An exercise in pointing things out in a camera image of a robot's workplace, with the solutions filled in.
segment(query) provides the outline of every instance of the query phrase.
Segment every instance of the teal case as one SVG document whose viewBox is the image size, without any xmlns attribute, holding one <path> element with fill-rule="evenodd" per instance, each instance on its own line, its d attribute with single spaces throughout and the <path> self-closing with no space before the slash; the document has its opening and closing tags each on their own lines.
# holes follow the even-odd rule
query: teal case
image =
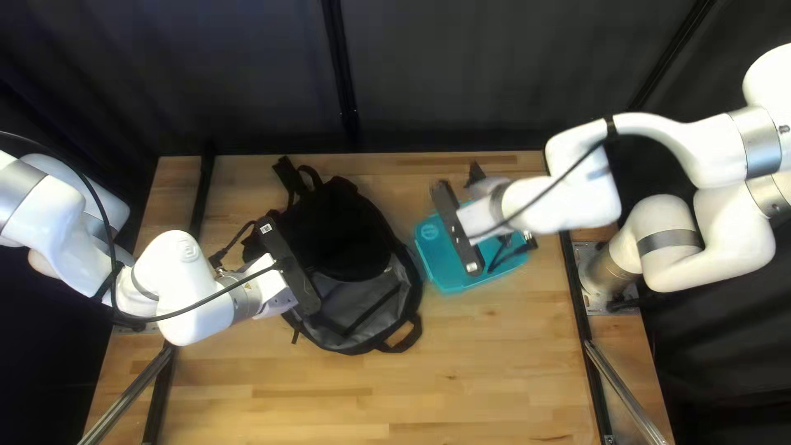
<svg viewBox="0 0 791 445">
<path fill-rule="evenodd" d="M 414 243 L 423 261 L 423 268 L 430 280 L 445 294 L 465 291 L 481 283 L 494 280 L 511 272 L 528 261 L 528 253 L 523 253 L 503 261 L 492 273 L 484 271 L 480 276 L 469 276 L 461 264 L 453 243 L 445 231 L 439 215 L 431 215 L 428 219 L 418 224 L 414 229 Z M 512 249 L 525 244 L 521 234 L 511 234 L 511 246 L 503 254 L 508 254 Z M 481 255 L 485 261 L 485 268 L 489 267 L 494 255 L 500 248 L 500 241 L 489 238 L 478 244 Z"/>
</svg>

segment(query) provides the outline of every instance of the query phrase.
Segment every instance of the black cable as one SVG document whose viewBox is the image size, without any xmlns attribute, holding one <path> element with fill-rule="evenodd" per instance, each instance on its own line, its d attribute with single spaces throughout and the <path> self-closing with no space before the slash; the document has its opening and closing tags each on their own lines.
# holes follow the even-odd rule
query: black cable
<svg viewBox="0 0 791 445">
<path fill-rule="evenodd" d="M 225 255 L 228 254 L 228 251 L 231 250 L 231 248 L 239 241 L 239 238 L 241 238 L 242 235 L 244 235 L 244 232 L 247 231 L 247 229 L 250 226 L 254 225 L 255 223 L 256 223 L 255 220 L 247 221 L 242 226 L 242 228 L 237 232 L 236 236 L 233 237 L 231 242 L 228 243 L 227 246 L 223 247 L 222 249 L 219 249 L 214 255 L 208 257 L 209 264 L 211 264 L 211 267 L 218 268 L 222 266 L 222 259 L 225 258 Z"/>
<path fill-rule="evenodd" d="M 486 270 L 486 273 L 492 273 L 500 265 L 500 255 L 502 255 L 502 251 L 505 250 L 505 247 L 508 245 L 507 242 L 500 241 L 500 247 L 497 249 L 497 252 L 492 257 L 492 263 L 489 264 L 489 268 Z"/>
<path fill-rule="evenodd" d="M 39 147 L 39 148 L 43 149 L 44 151 L 47 151 L 53 157 L 55 157 L 58 160 L 60 160 L 60 162 L 62 162 L 66 167 L 69 167 L 69 169 L 71 169 L 71 171 L 73 171 L 74 174 L 76 174 L 77 177 L 80 178 L 80 181 L 82 181 L 82 183 L 88 189 L 88 192 L 91 194 L 91 197 L 96 202 L 97 207 L 99 208 L 99 213 L 101 214 L 102 223 L 104 224 L 104 235 L 105 235 L 105 237 L 108 240 L 107 244 L 108 244 L 108 253 L 109 253 L 109 256 L 110 256 L 110 271 L 111 271 L 110 273 L 112 274 L 112 283 L 110 285 L 110 306 L 112 307 L 113 314 L 116 317 L 118 317 L 118 318 L 120 318 L 122 320 L 136 321 L 136 322 L 141 322 L 141 323 L 150 323 L 150 322 L 153 322 L 153 321 L 160 321 L 160 320 L 165 320 L 167 318 L 172 318 L 172 317 L 175 317 L 177 315 L 181 315 L 181 314 L 184 314 L 186 312 L 189 312 L 190 310 L 193 310 L 196 307 L 202 306 L 202 305 L 210 302 L 211 300 L 219 297 L 220 295 L 223 295 L 223 294 L 225 294 L 225 293 L 227 293 L 229 291 L 232 291 L 233 289 L 236 289 L 237 287 L 241 286 L 242 284 L 245 284 L 248 281 L 255 279 L 256 277 L 261 276 L 261 275 L 263 275 L 266 272 L 269 272 L 271 270 L 275 270 L 276 269 L 275 265 L 273 264 L 273 265 L 271 265 L 268 268 L 261 269 L 258 272 L 255 272 L 255 273 L 252 273 L 252 274 L 250 274 L 248 276 L 245 276 L 243 279 L 241 279 L 239 281 L 236 281 L 234 284 L 231 284 L 228 287 L 225 287 L 225 288 L 223 288 L 223 289 L 221 289 L 221 290 L 219 290 L 217 292 L 214 292 L 212 295 L 209 295 L 208 297 L 205 297 L 204 299 L 202 299 L 202 300 L 200 300 L 200 301 L 198 301 L 196 303 L 193 303 L 190 306 L 181 308 L 179 310 L 174 310 L 173 312 L 169 312 L 167 314 L 157 315 L 157 316 L 154 316 L 154 317 L 139 317 L 137 315 L 127 314 L 126 312 L 123 312 L 118 307 L 118 302 L 116 301 L 117 300 L 117 296 L 115 294 L 116 274 L 112 273 L 112 270 L 113 270 L 112 265 L 115 264 L 115 243 L 112 241 L 112 230 L 110 228 L 110 221 L 109 221 L 109 218 L 107 217 L 107 212 L 104 210 L 104 205 L 102 205 L 101 200 L 99 199 L 99 196 L 97 195 L 96 189 L 93 188 L 93 185 L 90 183 L 90 181 L 88 181 L 88 178 L 85 177 L 84 174 L 80 173 L 69 162 L 61 159 L 58 156 L 58 154 L 55 153 L 55 151 L 52 150 L 49 146 L 46 146 L 46 145 L 44 145 L 42 143 L 39 143 L 39 142 L 37 142 L 37 141 L 35 141 L 33 139 L 25 138 L 24 136 L 15 135 L 14 133 L 9 133 L 8 131 L 0 131 L 0 136 L 6 137 L 8 139 L 16 139 L 18 141 L 22 141 L 24 143 L 31 144 L 33 146 L 36 146 L 36 147 Z"/>
<path fill-rule="evenodd" d="M 494 270 L 497 269 L 498 267 L 500 267 L 501 264 L 505 263 L 506 261 L 510 260 L 511 258 L 514 258 L 516 255 L 521 255 L 523 253 L 527 253 L 529 250 L 530 250 L 530 245 L 527 245 L 527 244 L 523 244 L 523 245 L 520 245 L 520 246 L 516 247 L 514 250 L 508 252 L 507 255 L 505 255 L 504 257 L 500 258 L 498 261 L 492 261 L 492 264 L 489 266 L 489 270 L 487 270 L 486 273 L 494 272 Z"/>
<path fill-rule="evenodd" d="M 517 216 L 519 216 L 519 215 L 520 215 L 520 214 L 521 214 L 523 211 L 526 211 L 526 210 L 528 210 L 528 209 L 530 208 L 530 206 L 532 206 L 533 204 L 535 204 L 536 202 L 538 202 L 538 200 L 540 200 L 541 198 L 543 198 L 543 197 L 544 197 L 544 196 L 545 196 L 547 193 L 549 193 L 549 192 L 550 192 L 550 191 L 551 191 L 553 188 L 555 188 L 555 186 L 557 186 L 558 184 L 560 184 L 560 182 L 561 182 L 561 181 L 563 181 L 564 179 L 566 179 L 566 177 L 567 177 L 567 176 L 569 176 L 569 173 L 573 172 L 573 171 L 574 171 L 574 169 L 576 169 L 576 168 L 577 168 L 577 167 L 578 167 L 578 166 L 579 166 L 579 165 L 580 165 L 580 164 L 581 164 L 581 163 L 582 163 L 582 162 L 583 162 L 583 161 L 584 161 L 584 160 L 585 160 L 585 159 L 586 159 L 588 156 L 590 156 L 590 155 L 591 155 L 591 154 L 592 154 L 594 151 L 596 151 L 596 150 L 599 150 L 599 149 L 601 148 L 601 143 L 603 143 L 603 142 L 604 142 L 604 141 L 602 140 L 602 141 L 600 141 L 600 142 L 598 142 L 598 143 L 595 143 L 595 144 L 593 144 L 593 146 L 591 146 L 591 147 L 588 149 L 588 151 L 586 151 L 586 152 L 585 152 L 585 154 L 583 154 L 583 155 L 582 155 L 582 157 L 581 157 L 581 158 L 577 159 L 577 160 L 576 160 L 576 161 L 575 161 L 575 162 L 574 162 L 574 163 L 571 165 L 571 167 L 569 167 L 569 169 L 568 169 L 568 170 L 566 170 L 566 171 L 565 171 L 565 172 L 564 172 L 562 175 L 560 175 L 560 177 L 559 177 L 557 180 L 555 180 L 555 182 L 553 182 L 552 184 L 549 184 L 549 187 L 545 188 L 545 189 L 543 190 L 543 192 L 541 192 L 541 193 L 539 193 L 538 195 L 536 195 L 536 197 L 535 197 L 535 198 L 533 198 L 533 199 L 532 199 L 532 200 L 530 200 L 530 201 L 529 201 L 527 204 L 525 204 L 524 206 L 522 206 L 522 208 L 520 208 L 519 210 L 517 210 L 517 211 L 513 212 L 513 214 L 511 214 L 511 215 L 510 215 L 508 218 L 506 218 L 506 219 L 503 219 L 502 221 L 498 222 L 497 224 L 495 224 L 495 225 L 494 225 L 494 226 L 492 226 L 491 228 L 489 228 L 489 229 L 486 229 L 486 230 L 484 230 L 483 232 L 481 232 L 481 233 L 479 233 L 479 234 L 468 235 L 468 236 L 467 236 L 467 238 L 469 238 L 469 239 L 473 239 L 473 238 L 481 238 L 481 237 L 484 237 L 484 236 L 486 236 L 486 235 L 488 235 L 488 234 L 490 234 L 490 233 L 494 232 L 495 230 L 499 229 L 500 227 L 503 227 L 503 226 L 506 226 L 506 225 L 508 225 L 508 223 L 510 223 L 510 222 L 511 222 L 513 219 L 515 219 Z"/>
</svg>

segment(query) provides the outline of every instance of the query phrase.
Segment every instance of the metal rail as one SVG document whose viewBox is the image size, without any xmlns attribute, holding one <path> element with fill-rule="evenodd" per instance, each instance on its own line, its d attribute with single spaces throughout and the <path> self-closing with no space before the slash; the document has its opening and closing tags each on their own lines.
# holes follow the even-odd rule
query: metal rail
<svg viewBox="0 0 791 445">
<path fill-rule="evenodd" d="M 629 388 L 626 387 L 626 384 L 623 383 L 618 373 L 615 372 L 607 359 L 604 358 L 604 355 L 596 349 L 596 346 L 590 340 L 585 341 L 585 352 L 588 354 L 588 358 L 590 358 L 593 364 L 596 365 L 596 369 L 599 370 L 599 373 L 610 382 L 612 389 L 615 390 L 615 393 L 618 394 L 618 397 L 620 397 L 621 401 L 626 406 L 626 410 L 629 411 L 632 420 L 634 420 L 634 423 L 637 425 L 643 437 L 652 445 L 667 445 L 668 441 L 665 440 L 662 433 L 659 432 L 659 428 L 657 428 L 648 415 L 645 414 L 642 406 L 640 406 L 638 400 L 634 398 L 634 395 L 632 395 Z"/>
<path fill-rule="evenodd" d="M 104 412 L 102 417 L 93 425 L 80 440 L 78 445 L 96 445 L 112 430 L 118 419 L 129 409 L 137 400 L 140 393 L 154 380 L 165 365 L 170 363 L 173 348 L 162 348 L 162 351 L 151 360 L 146 369 L 126 388 L 123 393 L 114 401 L 110 408 Z"/>
</svg>

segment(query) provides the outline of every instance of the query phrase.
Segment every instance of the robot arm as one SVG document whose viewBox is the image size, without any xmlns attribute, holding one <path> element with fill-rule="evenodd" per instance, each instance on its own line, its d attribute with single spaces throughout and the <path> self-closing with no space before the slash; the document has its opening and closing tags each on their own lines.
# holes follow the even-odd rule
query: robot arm
<svg viewBox="0 0 791 445">
<path fill-rule="evenodd" d="M 705 248 L 682 200 L 652 196 L 634 208 L 606 249 L 581 265 L 586 290 L 618 291 L 644 274 L 652 289 L 677 291 L 743 275 L 771 260 L 769 218 L 791 210 L 791 93 L 782 88 L 790 74 L 787 44 L 748 70 L 746 108 L 691 124 L 647 113 L 612 117 L 620 135 L 655 139 L 679 159 L 700 189 L 694 209 Z M 552 234 L 614 222 L 621 207 L 602 148 L 529 204 L 606 136 L 605 120 L 564 131 L 547 142 L 550 176 L 500 184 L 459 209 L 471 244 L 515 230 Z"/>
<path fill-rule="evenodd" d="M 111 228 L 119 230 L 128 207 L 98 184 L 92 186 Z M 102 230 L 97 230 L 97 221 Z M 68 167 L 43 155 L 16 159 L 0 151 L 0 243 L 28 246 L 36 270 L 90 297 L 111 269 L 103 229 L 93 198 Z M 115 282 L 118 307 L 142 317 L 189 306 L 274 263 L 267 254 L 244 271 L 215 278 L 198 243 L 179 230 L 155 238 L 136 263 L 120 247 L 115 250 L 125 264 Z M 109 291 L 102 302 L 111 304 Z M 272 270 L 194 310 L 159 321 L 158 327 L 171 343 L 186 345 L 246 318 L 280 314 L 295 305 L 282 275 Z"/>
</svg>

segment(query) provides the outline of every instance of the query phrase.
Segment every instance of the wooden table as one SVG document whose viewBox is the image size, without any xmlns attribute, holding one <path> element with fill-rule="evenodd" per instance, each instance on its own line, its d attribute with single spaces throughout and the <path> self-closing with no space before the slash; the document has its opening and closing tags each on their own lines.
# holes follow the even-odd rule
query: wooden table
<svg viewBox="0 0 791 445">
<path fill-rule="evenodd" d="M 205 254 L 224 246 L 248 220 L 285 207 L 286 192 L 271 170 L 277 158 L 217 158 L 200 239 Z M 472 160 L 491 176 L 543 172 L 538 151 L 291 160 L 311 165 L 325 179 L 352 180 L 404 241 L 432 211 L 429 186 L 448 179 L 461 195 Z M 186 228 L 199 163 L 196 157 L 160 159 L 136 255 L 162 231 Z M 292 345 L 293 331 L 280 318 L 246 321 L 182 348 L 163 442 L 598 443 L 560 241 L 549 236 L 538 242 L 524 267 L 462 295 L 446 298 L 427 284 L 420 309 L 425 332 L 403 354 L 349 357 L 304 339 Z M 226 266 L 241 266 L 240 257 L 237 246 Z M 627 351 L 620 367 L 669 437 L 639 316 L 599 317 L 593 328 L 607 342 L 607 354 L 613 345 Z M 161 344 L 158 334 L 113 335 L 88 427 Z M 140 443 L 149 400 L 150 388 L 105 443 Z"/>
</svg>

